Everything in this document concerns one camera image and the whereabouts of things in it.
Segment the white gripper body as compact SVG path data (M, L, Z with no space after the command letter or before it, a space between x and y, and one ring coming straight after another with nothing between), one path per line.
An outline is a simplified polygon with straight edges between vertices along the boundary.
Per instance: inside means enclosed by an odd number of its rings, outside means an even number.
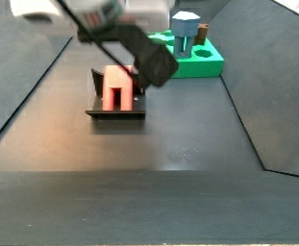
M132 17L145 32L169 28L169 10L173 0L117 0L123 6L123 17ZM9 0L14 17L26 20L44 33L53 36L70 35L74 24L64 15L56 0Z

